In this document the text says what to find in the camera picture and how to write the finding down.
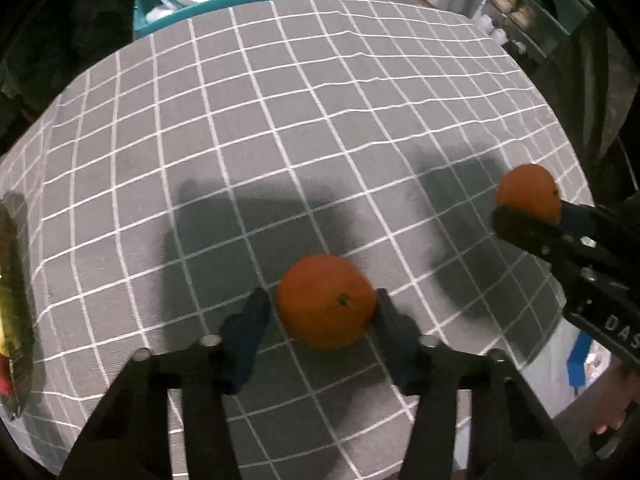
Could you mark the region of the person's right hand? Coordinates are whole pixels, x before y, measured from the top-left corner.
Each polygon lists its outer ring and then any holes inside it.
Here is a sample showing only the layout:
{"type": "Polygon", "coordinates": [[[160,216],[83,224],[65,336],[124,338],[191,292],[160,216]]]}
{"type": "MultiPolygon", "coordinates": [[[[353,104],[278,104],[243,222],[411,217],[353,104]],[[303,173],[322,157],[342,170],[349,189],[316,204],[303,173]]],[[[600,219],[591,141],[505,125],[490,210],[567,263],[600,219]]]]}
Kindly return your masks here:
{"type": "Polygon", "coordinates": [[[593,430],[604,434],[606,430],[619,430],[627,417],[632,402],[639,403],[639,373],[623,363],[608,370],[602,377],[604,390],[593,416],[593,430]]]}

